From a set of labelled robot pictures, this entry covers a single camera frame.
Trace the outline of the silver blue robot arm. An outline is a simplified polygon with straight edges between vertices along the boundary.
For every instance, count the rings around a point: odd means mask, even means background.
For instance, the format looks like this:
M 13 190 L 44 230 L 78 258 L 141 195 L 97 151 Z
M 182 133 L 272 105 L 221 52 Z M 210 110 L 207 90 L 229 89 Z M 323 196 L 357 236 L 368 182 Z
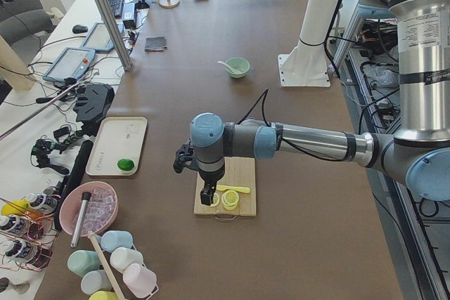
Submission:
M 193 119 L 188 152 L 213 201 L 226 157 L 269 159 L 294 148 L 331 162 L 380 171 L 434 201 L 449 198 L 449 0 L 359 0 L 397 19 L 401 126 L 392 134 L 353 133 L 248 120 L 225 123 L 212 113 Z

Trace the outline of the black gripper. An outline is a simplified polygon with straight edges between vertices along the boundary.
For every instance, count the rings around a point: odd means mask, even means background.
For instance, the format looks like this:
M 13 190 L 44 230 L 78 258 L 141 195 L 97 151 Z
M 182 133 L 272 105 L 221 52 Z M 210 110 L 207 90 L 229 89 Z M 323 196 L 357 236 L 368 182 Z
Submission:
M 205 171 L 200 169 L 199 174 L 204 181 L 204 187 L 200 191 L 200 202 L 203 205 L 211 206 L 214 203 L 217 182 L 224 176 L 225 168 L 220 168 L 216 171 Z

